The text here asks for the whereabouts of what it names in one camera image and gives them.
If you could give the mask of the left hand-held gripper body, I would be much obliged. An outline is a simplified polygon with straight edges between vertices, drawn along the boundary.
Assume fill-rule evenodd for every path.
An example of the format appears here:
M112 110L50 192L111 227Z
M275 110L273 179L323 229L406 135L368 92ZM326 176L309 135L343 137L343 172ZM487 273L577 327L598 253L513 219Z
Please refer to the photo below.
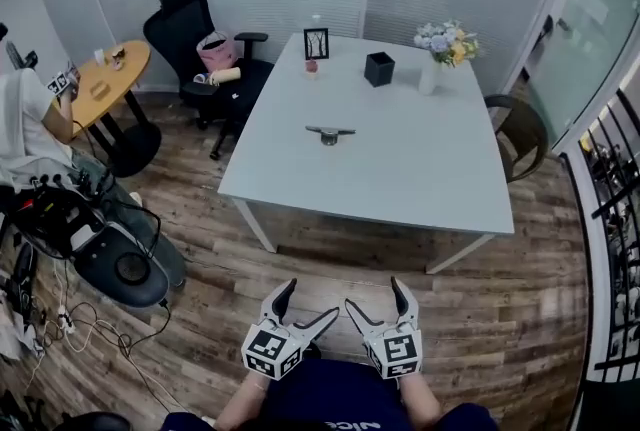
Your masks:
M303 359L313 340L312 328L282 326L270 318L252 324L241 348L244 366L272 380L281 380Z

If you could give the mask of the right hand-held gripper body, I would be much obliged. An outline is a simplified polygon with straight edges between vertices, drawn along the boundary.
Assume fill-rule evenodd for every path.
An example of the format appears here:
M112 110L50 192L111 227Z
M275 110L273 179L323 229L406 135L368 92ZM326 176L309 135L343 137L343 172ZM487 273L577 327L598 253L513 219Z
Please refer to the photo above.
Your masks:
M370 335L364 339L364 346L383 379L397 379L421 371L422 334L410 322Z

